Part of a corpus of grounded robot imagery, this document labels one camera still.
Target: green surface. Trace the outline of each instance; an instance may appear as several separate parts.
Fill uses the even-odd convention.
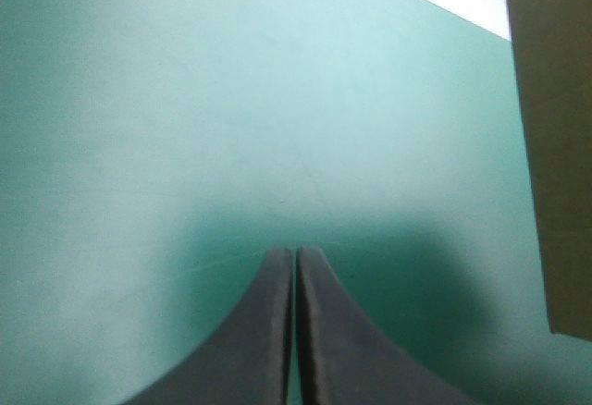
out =
[[[300,243],[485,403],[592,402],[592,345],[546,322],[507,42],[422,0],[0,21],[0,403],[124,399]]]

